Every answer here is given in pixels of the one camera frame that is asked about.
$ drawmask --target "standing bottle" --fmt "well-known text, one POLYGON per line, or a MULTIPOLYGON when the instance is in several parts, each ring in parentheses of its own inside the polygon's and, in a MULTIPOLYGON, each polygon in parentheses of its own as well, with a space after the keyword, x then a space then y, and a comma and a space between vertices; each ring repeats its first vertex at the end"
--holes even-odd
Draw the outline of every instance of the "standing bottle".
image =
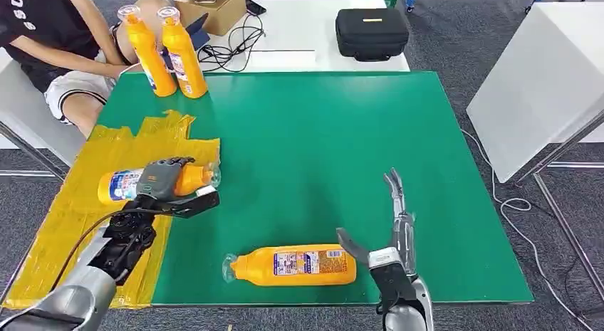
POLYGON ((157 11, 163 22, 162 42, 170 52, 170 60, 178 78, 180 90, 188 98, 200 98, 207 92, 207 84, 199 68, 199 61, 191 36, 180 23, 176 7, 164 7, 157 11))
POLYGON ((163 98, 176 91, 174 78, 168 72, 164 60, 157 52, 155 35, 140 18, 140 9, 136 5, 126 5, 118 9, 118 17, 126 26, 128 39, 136 52, 142 70, 147 75, 153 92, 163 98))

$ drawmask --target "yellow tape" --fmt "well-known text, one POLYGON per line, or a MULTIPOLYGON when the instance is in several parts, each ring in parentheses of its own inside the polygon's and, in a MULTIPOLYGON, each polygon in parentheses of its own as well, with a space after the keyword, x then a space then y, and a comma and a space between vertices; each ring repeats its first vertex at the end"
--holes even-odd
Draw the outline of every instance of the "yellow tape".
MULTIPOLYGON (((166 117, 145 118, 136 137, 126 127, 94 129, 38 230, 33 248, 6 297, 5 307, 27 308, 43 298, 80 235, 99 218, 121 209, 123 203, 106 206, 98 201, 98 181, 104 173, 141 168, 158 159, 178 156, 194 157, 196 164, 218 163, 220 140, 188 140, 194 118, 173 110, 165 113, 166 117)), ((118 288, 111 307, 142 308, 151 303, 171 221, 166 216, 155 219, 157 237, 126 284, 118 288)), ((83 242, 78 254, 93 234, 83 242)), ((76 258, 72 258, 66 274, 76 258)))

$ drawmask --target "floor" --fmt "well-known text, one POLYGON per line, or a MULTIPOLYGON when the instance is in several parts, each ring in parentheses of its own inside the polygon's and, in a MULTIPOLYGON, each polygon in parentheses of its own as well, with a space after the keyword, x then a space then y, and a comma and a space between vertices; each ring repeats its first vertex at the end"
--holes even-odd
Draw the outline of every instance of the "floor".
MULTIPOLYGON (((108 19, 123 1, 95 0, 108 19)), ((524 18, 531 0, 417 0, 407 14, 411 39, 405 55, 413 70, 435 70, 459 124, 473 132, 465 107, 477 91, 509 39, 524 18)), ((469 143, 490 188, 490 169, 469 143)), ((581 145, 567 159, 604 159, 604 146, 581 145)), ((18 150, 0 150, 0 169, 35 169, 18 150)), ((604 278, 604 173, 548 170, 543 178, 604 278)), ((0 177, 0 288, 30 244, 60 183, 54 179, 0 177)), ((500 186, 500 197, 522 196, 546 208, 536 184, 522 188, 500 186)), ((508 213, 512 221, 538 246, 543 269, 560 296, 574 310, 600 304, 585 271, 548 214, 537 209, 508 213), (565 292, 565 281, 568 295, 565 292)), ((584 330, 557 304, 536 272, 532 249, 502 220, 535 302, 528 305, 438 305, 437 330, 584 330)), ((604 330, 604 321, 589 321, 604 330)), ((102 330, 381 330, 373 308, 153 308, 112 310, 102 330)))

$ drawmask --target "black cable bundle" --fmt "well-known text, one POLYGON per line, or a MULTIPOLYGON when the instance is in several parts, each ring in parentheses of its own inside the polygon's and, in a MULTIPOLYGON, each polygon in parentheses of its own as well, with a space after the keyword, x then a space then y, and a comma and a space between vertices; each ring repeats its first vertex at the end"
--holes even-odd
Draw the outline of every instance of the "black cable bundle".
POLYGON ((234 56, 237 56, 240 53, 244 53, 245 51, 249 51, 251 53, 251 49, 254 47, 254 45, 256 45, 256 42, 260 39, 262 35, 265 35, 264 28, 262 26, 262 19, 260 19, 259 16, 248 14, 248 16, 246 16, 246 18, 244 19, 243 25, 233 28, 233 30, 229 33, 229 47, 211 46, 206 44, 197 51, 197 60, 200 63, 218 64, 216 68, 205 70, 204 72, 224 69, 226 71, 229 71, 230 73, 240 73, 247 67, 247 63, 249 62, 251 54, 248 55, 244 67, 241 69, 232 70, 226 68, 225 65, 230 62, 234 56), (258 19, 258 21, 260 21, 259 28, 255 26, 246 25, 247 19, 249 19, 249 17, 251 16, 255 17, 256 19, 258 19), (252 32, 248 36, 245 35, 246 28, 252 30, 252 32), (233 36, 233 33, 235 33, 237 30, 241 30, 244 40, 237 47, 233 48, 233 46, 231 45, 231 37, 233 36), (206 56, 203 58, 201 57, 202 53, 206 54, 206 56))

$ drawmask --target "knee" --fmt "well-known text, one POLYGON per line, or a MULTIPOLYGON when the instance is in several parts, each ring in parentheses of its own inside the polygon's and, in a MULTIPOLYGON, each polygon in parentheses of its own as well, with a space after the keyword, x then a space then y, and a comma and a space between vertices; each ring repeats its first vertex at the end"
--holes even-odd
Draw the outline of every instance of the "knee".
POLYGON ((92 129, 103 105, 88 94, 74 94, 63 103, 63 114, 67 120, 83 129, 92 129))
POLYGON ((148 11, 150 14, 156 14, 157 10, 162 7, 171 6, 171 4, 168 0, 138 0, 136 1, 136 6, 138 6, 141 11, 148 11))

